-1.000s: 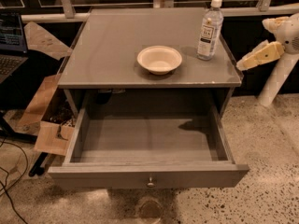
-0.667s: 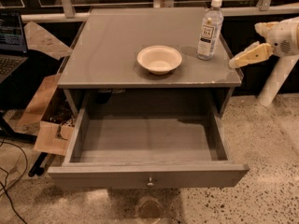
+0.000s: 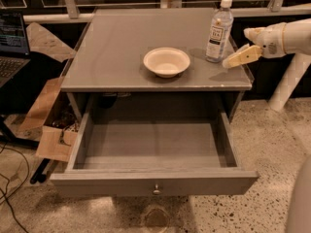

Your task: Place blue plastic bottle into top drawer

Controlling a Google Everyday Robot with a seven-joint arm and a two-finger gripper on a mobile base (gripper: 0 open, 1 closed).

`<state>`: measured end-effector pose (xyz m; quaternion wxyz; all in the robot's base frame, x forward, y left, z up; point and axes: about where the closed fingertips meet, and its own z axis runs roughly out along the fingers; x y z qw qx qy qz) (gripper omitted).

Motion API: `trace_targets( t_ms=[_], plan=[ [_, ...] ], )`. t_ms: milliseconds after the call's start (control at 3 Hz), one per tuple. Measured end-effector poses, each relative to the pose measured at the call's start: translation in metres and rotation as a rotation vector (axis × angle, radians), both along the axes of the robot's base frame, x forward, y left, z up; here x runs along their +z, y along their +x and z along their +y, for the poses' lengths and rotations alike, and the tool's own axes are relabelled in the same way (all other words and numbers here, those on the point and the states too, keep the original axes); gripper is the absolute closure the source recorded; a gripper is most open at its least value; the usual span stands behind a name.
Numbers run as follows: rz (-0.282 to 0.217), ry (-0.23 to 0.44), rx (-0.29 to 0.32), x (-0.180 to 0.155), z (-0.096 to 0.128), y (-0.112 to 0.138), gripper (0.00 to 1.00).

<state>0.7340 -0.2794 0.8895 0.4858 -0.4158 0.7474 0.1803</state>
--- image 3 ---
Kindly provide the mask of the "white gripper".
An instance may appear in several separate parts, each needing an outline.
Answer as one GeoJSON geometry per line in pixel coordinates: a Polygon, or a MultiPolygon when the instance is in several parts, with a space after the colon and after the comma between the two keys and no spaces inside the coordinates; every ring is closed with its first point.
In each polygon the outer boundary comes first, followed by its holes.
{"type": "Polygon", "coordinates": [[[233,54],[223,60],[226,69],[255,62],[261,58],[277,58],[284,56],[283,34],[286,27],[285,22],[263,27],[245,28],[244,35],[251,42],[255,43],[260,34],[259,46],[246,44],[233,54]]]}

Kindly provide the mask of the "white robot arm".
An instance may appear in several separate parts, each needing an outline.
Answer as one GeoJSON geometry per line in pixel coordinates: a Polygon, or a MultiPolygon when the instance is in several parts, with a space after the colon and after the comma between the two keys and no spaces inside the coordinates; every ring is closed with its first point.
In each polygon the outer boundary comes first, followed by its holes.
{"type": "Polygon", "coordinates": [[[311,19],[281,22],[266,27],[246,28],[245,37],[253,44],[244,45],[223,60],[227,69],[263,58],[283,57],[287,54],[311,54],[311,19]]]}

